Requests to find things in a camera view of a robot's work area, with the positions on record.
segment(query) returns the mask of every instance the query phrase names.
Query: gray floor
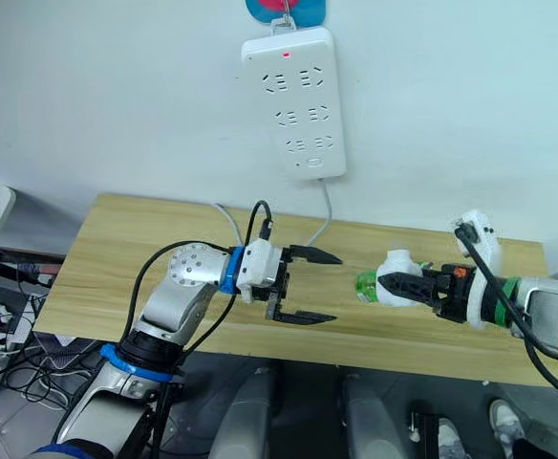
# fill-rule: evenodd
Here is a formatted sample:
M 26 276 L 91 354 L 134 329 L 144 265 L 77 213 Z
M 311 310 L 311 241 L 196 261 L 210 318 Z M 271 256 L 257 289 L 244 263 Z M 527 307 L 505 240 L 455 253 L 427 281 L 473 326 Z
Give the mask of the gray floor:
M 235 392 L 255 368 L 265 363 L 247 357 L 194 354 L 184 366 L 185 400 L 171 411 L 163 447 L 180 453 L 208 451 Z M 473 458 L 503 457 L 486 414 L 488 403 L 499 396 L 517 405 L 529 438 L 558 455 L 558 396 L 550 389 L 286 361 L 283 406 L 272 422 L 271 458 L 347 457 L 337 394 L 342 378 L 353 372 L 376 389 L 399 426 L 406 426 L 408 406 L 414 400 L 426 401 L 434 412 L 452 419 Z M 521 409 L 524 405 L 528 413 Z M 19 459 L 47 444 L 60 416 L 61 412 L 2 390 L 0 459 Z M 406 429 L 401 427 L 400 431 L 404 443 L 412 447 Z

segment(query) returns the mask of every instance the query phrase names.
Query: power strip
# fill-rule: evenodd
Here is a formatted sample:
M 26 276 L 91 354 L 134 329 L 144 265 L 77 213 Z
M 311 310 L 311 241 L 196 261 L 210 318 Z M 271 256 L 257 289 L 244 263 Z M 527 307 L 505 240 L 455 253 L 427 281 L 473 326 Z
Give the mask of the power strip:
M 286 172 L 294 179 L 345 173 L 333 38 L 323 27 L 243 44 L 246 81 Z

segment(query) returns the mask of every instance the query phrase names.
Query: white sneaker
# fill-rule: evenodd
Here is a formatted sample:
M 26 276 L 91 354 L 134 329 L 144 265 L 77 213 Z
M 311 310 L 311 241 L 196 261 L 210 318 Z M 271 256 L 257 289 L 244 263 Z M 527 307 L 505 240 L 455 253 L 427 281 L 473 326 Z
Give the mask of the white sneaker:
M 439 459 L 468 459 L 460 435 L 447 418 L 439 419 Z
M 502 445 L 506 459 L 512 459 L 512 446 L 526 433 L 521 421 L 510 405 L 502 399 L 494 400 L 489 406 L 489 423 L 496 439 Z

